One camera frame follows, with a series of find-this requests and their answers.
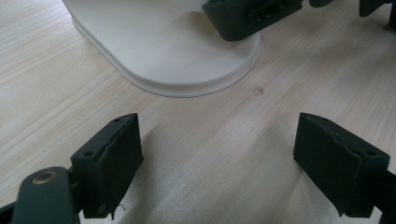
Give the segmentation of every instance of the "wood grain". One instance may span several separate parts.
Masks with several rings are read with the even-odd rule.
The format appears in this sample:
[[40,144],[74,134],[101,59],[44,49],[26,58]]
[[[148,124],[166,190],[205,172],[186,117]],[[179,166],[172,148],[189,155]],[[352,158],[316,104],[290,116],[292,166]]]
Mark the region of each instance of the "wood grain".
[[396,158],[390,7],[365,19],[358,8],[304,3],[262,31],[260,58],[242,80],[177,99],[128,82],[73,27],[62,1],[0,1],[0,206],[16,200],[27,175],[70,166],[106,123],[136,112],[145,160],[114,223],[377,223],[377,210],[338,217],[292,158],[302,111]]

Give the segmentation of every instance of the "black plastic part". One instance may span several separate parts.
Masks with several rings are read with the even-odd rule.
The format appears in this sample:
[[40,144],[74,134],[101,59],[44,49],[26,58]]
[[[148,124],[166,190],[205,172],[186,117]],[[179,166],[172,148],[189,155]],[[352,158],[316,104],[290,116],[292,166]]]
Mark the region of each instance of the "black plastic part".
[[383,212],[381,224],[396,223],[396,175],[387,172],[373,196],[375,206]]
[[392,4],[392,10],[389,17],[389,27],[396,30],[396,3]]
[[108,123],[71,160],[84,217],[114,216],[143,160],[137,114]]
[[203,10],[224,40],[239,41],[302,7],[301,0],[211,0]]
[[67,170],[51,167],[26,177],[20,187],[12,217],[13,224],[75,224]]
[[360,0],[359,15],[361,17],[367,17],[384,4],[384,0]]
[[330,120],[302,113],[294,159],[340,216],[371,215],[377,184],[388,174],[388,154]]
[[14,214],[15,203],[10,203],[0,208],[0,223],[8,224],[11,223],[12,214]]
[[330,4],[332,0],[309,0],[311,7],[325,7]]

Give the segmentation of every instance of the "screw hole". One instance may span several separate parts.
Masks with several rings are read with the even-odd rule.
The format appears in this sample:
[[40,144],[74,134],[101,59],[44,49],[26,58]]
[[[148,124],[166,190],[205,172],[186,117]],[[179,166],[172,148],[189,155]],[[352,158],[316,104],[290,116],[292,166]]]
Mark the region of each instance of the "screw hole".
[[84,156],[85,156],[85,157],[90,157],[91,155],[93,155],[93,152],[92,152],[92,151],[86,151],[86,152],[84,153]]
[[53,180],[55,177],[56,177],[56,172],[47,171],[35,176],[35,178],[33,179],[33,183],[36,185],[45,184]]

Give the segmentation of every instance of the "white plastic base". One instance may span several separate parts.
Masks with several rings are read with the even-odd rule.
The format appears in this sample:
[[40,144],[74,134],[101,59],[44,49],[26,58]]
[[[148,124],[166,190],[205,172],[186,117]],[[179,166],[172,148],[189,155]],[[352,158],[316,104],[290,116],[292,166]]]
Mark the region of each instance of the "white plastic base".
[[75,26],[136,86],[192,97],[220,91],[256,62],[260,35],[230,43],[172,0],[64,0]]

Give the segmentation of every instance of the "screw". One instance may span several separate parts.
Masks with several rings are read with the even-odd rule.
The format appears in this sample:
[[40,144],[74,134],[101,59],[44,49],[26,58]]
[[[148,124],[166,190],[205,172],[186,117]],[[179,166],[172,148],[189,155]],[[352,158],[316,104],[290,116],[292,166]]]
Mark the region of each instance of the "screw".
[[33,183],[36,185],[45,184],[53,180],[55,177],[56,177],[55,171],[46,171],[35,176],[35,178],[33,178]]

